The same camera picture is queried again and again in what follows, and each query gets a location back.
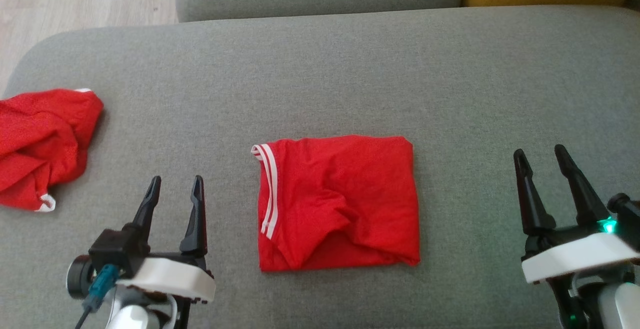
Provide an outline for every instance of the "black cable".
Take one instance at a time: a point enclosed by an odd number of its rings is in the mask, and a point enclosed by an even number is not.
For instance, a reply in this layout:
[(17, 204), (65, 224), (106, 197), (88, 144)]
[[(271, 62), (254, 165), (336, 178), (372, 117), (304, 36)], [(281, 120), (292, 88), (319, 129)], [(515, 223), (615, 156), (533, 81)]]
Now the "black cable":
[(78, 320), (78, 323), (75, 325), (75, 329), (80, 329), (82, 327), (82, 324), (84, 324), (85, 320), (87, 320), (89, 313), (91, 313), (91, 308), (84, 309), (84, 313), (82, 313), (80, 320)]

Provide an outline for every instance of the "blue cable connector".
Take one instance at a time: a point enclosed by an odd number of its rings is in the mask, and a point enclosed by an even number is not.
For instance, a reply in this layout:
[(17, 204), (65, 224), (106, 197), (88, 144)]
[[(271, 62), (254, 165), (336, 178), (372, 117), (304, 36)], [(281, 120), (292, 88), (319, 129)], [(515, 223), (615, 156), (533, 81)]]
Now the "blue cable connector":
[(116, 281), (120, 278), (120, 270), (116, 265), (106, 264), (102, 267), (98, 276), (95, 277), (91, 286), (89, 286), (89, 295), (82, 301), (82, 317), (75, 326), (76, 329), (82, 327), (89, 313), (95, 313), (102, 306), (107, 293), (116, 285)]

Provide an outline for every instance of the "wooden floor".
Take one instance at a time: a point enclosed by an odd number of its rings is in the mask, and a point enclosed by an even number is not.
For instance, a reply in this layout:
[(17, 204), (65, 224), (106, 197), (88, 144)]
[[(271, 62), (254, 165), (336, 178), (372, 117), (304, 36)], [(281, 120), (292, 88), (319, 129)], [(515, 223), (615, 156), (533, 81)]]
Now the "wooden floor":
[(54, 34), (176, 22), (175, 0), (0, 0), (0, 96), (20, 58)]

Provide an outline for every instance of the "folded red cloth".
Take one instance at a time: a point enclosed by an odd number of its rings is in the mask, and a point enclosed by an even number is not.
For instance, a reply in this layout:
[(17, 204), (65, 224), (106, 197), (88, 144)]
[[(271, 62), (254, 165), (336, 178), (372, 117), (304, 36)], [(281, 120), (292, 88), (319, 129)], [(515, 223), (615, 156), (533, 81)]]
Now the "folded red cloth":
[(0, 100), (0, 204), (50, 212), (48, 188), (78, 178), (103, 102), (89, 89), (28, 92)]
[(264, 272), (420, 262), (413, 146), (348, 135), (255, 145)]

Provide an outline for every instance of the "green led light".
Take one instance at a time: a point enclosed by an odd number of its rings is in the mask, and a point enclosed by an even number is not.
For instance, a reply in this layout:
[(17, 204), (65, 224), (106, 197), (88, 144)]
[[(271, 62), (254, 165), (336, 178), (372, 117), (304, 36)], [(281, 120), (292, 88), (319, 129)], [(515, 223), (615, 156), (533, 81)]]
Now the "green led light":
[(602, 231), (604, 233), (614, 233), (617, 223), (618, 222), (615, 221), (614, 219), (611, 219), (611, 217), (608, 217), (607, 219), (604, 219), (604, 220), (600, 220), (598, 222), (598, 224), (600, 224)]

